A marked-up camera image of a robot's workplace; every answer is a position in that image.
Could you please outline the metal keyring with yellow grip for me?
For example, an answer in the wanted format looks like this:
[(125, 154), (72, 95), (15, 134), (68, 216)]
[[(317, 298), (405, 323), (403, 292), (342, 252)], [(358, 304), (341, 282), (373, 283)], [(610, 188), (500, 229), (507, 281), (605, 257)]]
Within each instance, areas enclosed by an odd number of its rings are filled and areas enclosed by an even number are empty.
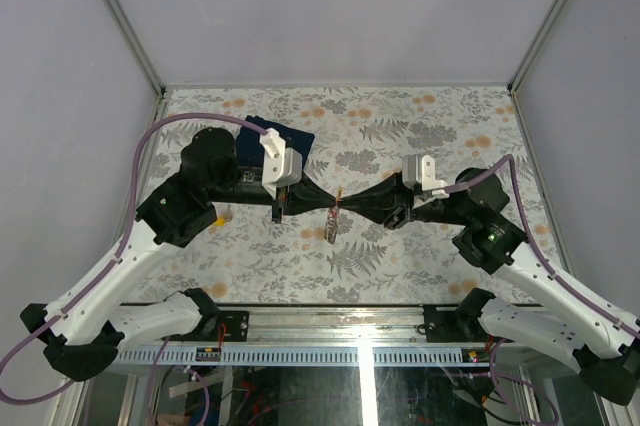
[(335, 196), (335, 203), (332, 207), (327, 211), (327, 217), (325, 222), (324, 229), (324, 239), (330, 244), (334, 245), (339, 229), (339, 214), (340, 214), (340, 203), (342, 200), (344, 188), (340, 186), (337, 190), (337, 194)]

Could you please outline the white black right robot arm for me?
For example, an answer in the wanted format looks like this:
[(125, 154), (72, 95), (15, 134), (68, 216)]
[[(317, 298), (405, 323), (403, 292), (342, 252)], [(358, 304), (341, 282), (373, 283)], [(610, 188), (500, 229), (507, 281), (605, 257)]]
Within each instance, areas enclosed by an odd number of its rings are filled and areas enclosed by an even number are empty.
[(545, 311), (526, 311), (475, 288), (454, 311), (458, 333), (467, 340), (486, 334), (532, 348), (569, 367), (604, 399), (629, 405), (639, 388), (638, 317), (551, 264), (528, 227), (503, 215), (509, 197), (494, 172), (468, 168), (443, 193), (418, 205), (421, 196), (393, 176), (339, 205), (390, 230), (412, 221), (460, 226), (452, 240), (460, 256)]

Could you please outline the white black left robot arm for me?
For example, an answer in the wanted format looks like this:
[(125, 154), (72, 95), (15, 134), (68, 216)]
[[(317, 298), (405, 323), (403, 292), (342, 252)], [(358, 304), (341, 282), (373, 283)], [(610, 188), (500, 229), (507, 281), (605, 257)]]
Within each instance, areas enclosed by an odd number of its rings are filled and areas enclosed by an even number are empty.
[(268, 149), (263, 167), (245, 168), (229, 131), (197, 132), (181, 152), (179, 170), (137, 208), (120, 242), (63, 296), (25, 307), (20, 318), (44, 343), (54, 370), (86, 381), (139, 345), (171, 336), (204, 341), (217, 335), (220, 310), (200, 288), (150, 305), (123, 303), (153, 269), (216, 221), (218, 203), (269, 206), (275, 221), (334, 205), (334, 197), (302, 172), (300, 154), (276, 131), (263, 142)]

